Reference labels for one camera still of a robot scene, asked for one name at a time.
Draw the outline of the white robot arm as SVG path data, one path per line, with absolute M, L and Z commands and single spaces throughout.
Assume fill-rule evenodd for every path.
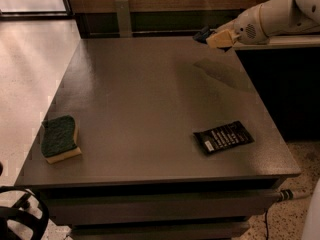
M 320 0 L 269 0 L 242 12 L 206 38 L 211 48 L 266 43 L 272 36 L 319 30 Z

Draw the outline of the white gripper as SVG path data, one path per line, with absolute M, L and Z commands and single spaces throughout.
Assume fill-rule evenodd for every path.
M 260 9 L 261 4 L 251 7 L 242 12 L 236 20 L 215 28 L 215 33 L 206 39 L 207 44 L 211 48 L 229 48 L 237 40 L 246 45 L 267 41 L 268 37 L 262 28 Z

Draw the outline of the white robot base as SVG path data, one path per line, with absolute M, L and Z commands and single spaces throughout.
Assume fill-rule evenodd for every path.
M 320 240 L 320 179 L 312 194 L 301 240 Z

